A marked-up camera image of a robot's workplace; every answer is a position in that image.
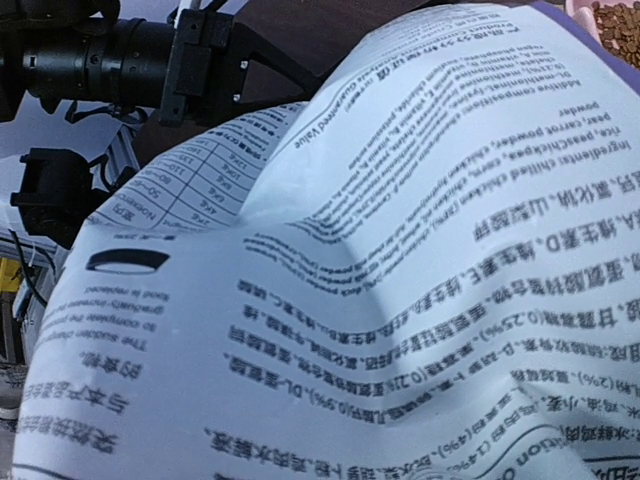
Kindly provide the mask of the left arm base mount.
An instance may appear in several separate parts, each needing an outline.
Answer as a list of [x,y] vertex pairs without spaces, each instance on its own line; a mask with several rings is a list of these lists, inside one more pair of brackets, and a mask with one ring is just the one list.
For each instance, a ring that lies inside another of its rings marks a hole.
[[69,149],[33,148],[20,158],[25,171],[20,190],[10,196],[26,232],[69,250],[84,221],[137,170],[127,166],[114,182],[106,177],[109,157],[92,161]]

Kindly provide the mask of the purple pet food bag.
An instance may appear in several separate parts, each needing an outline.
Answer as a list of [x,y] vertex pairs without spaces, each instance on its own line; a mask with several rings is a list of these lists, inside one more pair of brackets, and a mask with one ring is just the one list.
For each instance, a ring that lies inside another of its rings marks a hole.
[[543,2],[368,34],[83,222],[14,479],[635,479],[639,72]]

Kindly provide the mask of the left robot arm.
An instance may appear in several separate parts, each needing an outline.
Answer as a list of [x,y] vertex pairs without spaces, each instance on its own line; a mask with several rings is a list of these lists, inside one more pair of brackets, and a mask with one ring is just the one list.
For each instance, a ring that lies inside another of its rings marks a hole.
[[25,95],[49,114],[69,100],[125,123],[213,127],[279,105],[243,102],[251,63],[292,82],[308,101],[325,81],[251,27],[242,1],[182,1],[164,22],[124,19],[118,1],[4,1],[1,4],[1,119],[13,121]]

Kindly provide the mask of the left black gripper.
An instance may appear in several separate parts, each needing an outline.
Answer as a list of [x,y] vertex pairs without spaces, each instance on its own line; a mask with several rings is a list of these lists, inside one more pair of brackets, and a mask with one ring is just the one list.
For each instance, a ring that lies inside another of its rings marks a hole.
[[220,9],[184,9],[177,18],[158,120],[163,126],[185,121],[212,126],[233,105],[268,108],[310,100],[325,81],[264,39],[240,46],[237,76],[225,59],[235,15]]

